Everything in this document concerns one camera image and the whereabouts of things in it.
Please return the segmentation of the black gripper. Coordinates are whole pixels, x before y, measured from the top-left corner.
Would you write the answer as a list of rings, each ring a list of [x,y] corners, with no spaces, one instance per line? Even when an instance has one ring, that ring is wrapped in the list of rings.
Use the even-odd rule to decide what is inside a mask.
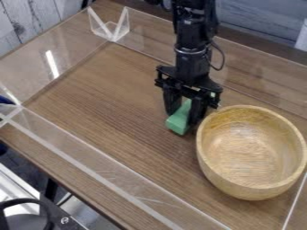
[[[188,125],[195,126],[204,118],[207,106],[218,108],[222,86],[211,79],[210,70],[220,70],[212,66],[212,49],[176,49],[174,66],[158,66],[155,85],[163,91],[166,112],[171,116],[182,106],[183,97],[192,100],[188,113]]]

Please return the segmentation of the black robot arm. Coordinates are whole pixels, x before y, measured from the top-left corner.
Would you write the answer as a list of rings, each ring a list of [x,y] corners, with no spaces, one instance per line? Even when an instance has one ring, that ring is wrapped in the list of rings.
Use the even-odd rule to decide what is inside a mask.
[[[175,65],[158,66],[155,85],[163,91],[167,114],[180,109],[183,97],[191,100],[187,125],[195,126],[206,117],[207,108],[219,106],[222,86],[211,79],[210,70],[220,70],[211,64],[212,49],[220,54],[214,38],[219,29],[216,0],[171,0]]]

